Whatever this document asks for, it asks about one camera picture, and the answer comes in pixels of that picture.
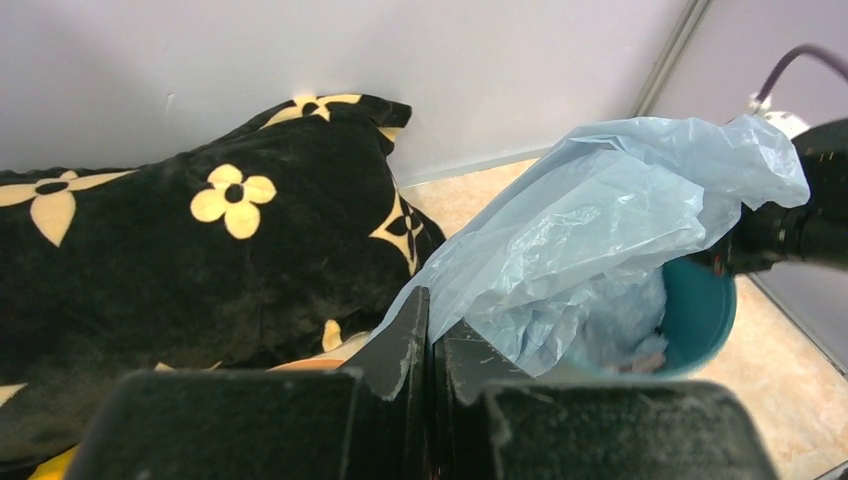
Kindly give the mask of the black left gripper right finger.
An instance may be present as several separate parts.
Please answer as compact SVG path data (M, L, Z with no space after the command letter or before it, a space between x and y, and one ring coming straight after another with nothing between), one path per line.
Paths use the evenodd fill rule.
M774 479L747 410L705 381L529 377L465 324L433 349L444 479Z

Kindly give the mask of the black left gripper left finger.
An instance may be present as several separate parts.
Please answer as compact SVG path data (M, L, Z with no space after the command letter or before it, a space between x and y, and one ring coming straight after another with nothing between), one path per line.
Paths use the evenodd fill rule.
M426 479L429 294L334 370L136 372L70 479Z

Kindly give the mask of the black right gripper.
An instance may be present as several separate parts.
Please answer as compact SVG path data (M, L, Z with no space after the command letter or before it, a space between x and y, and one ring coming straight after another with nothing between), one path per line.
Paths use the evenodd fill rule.
M813 127L792 140L810 188L797 207L744 206L739 222L710 248L688 256L716 275L763 271L783 262L847 269L847 120Z

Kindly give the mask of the teal plastic bin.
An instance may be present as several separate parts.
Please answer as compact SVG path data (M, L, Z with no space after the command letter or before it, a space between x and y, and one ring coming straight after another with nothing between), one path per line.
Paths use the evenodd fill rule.
M734 279L689 259L663 265L650 284L586 323L562 361L598 378L672 378L712 360L734 325Z

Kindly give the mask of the light blue trash bag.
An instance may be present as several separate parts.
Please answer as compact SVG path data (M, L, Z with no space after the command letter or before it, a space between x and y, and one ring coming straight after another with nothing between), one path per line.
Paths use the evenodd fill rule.
M568 365L586 323L666 263L716 244L744 206L809 197L791 141L756 116L582 126L438 248L403 293L429 289L431 341L466 322L539 377Z

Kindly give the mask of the orange plastic bin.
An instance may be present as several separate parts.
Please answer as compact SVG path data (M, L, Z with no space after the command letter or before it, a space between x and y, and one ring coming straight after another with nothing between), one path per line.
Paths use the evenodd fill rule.
M339 358L309 358L277 365L271 371L329 371L340 368L345 361Z

